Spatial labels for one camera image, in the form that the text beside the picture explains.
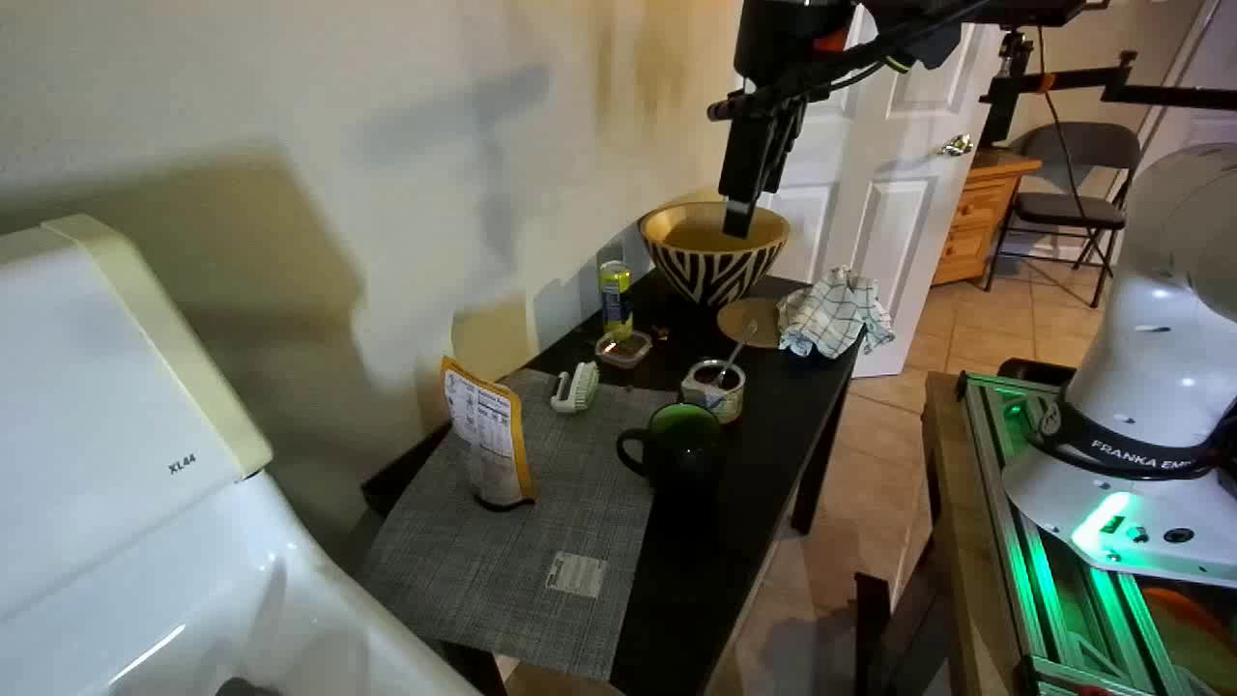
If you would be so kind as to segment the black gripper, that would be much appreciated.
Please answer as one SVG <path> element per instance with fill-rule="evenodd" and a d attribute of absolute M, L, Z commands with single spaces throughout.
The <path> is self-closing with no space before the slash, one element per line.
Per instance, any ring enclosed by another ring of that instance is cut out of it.
<path fill-rule="evenodd" d="M 852 18 L 855 0 L 743 0 L 734 48 L 743 87 L 707 107 L 712 119 L 732 119 L 718 174 L 726 236 L 752 232 L 757 199 L 781 190 L 808 105 L 855 69 Z"/>

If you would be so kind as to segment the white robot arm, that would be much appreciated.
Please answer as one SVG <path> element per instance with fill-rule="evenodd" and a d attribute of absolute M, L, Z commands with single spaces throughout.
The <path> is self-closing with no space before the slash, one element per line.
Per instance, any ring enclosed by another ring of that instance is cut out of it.
<path fill-rule="evenodd" d="M 743 236 L 781 187 L 804 107 L 846 78 L 941 67 L 967 25 L 1035 0 L 743 0 L 718 192 Z M 1136 174 L 1102 330 L 1000 467 L 1004 499 L 1085 566 L 1237 583 L 1237 486 L 1214 432 L 1237 406 L 1237 146 Z"/>

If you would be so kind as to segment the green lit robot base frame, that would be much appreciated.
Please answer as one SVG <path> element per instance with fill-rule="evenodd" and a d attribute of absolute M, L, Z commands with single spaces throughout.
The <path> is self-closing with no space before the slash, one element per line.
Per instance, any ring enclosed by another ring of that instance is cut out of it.
<path fill-rule="evenodd" d="M 1237 696 L 1234 597 L 1089 568 L 1000 492 L 1039 383 L 929 376 L 959 696 Z"/>

